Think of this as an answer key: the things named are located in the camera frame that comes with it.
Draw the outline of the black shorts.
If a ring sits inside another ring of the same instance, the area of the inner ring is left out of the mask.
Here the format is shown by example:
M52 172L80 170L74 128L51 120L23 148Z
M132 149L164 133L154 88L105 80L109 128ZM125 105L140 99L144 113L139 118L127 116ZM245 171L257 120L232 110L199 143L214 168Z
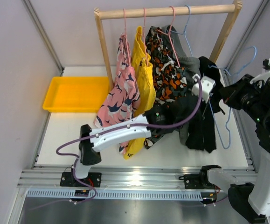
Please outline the black shorts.
M215 86L211 91L212 96L209 103L201 102L195 117L189 121L186 146L189 149L211 153L216 150L215 122L212 114L223 112L219 105L222 99L219 90L224 86L221 83L221 75L216 64L205 56L199 57L199 61L201 75L213 79Z

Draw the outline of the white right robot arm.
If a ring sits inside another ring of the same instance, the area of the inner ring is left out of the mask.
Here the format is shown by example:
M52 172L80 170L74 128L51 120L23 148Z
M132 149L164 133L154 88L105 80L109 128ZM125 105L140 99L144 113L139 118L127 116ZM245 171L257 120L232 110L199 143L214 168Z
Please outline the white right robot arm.
M203 166L198 182L203 188L217 186L227 193L231 207L250 224L263 224L270 217L270 77L252 81L249 74L220 90L230 108L244 110L256 124L256 136L263 148L255 183L239 183L218 165Z

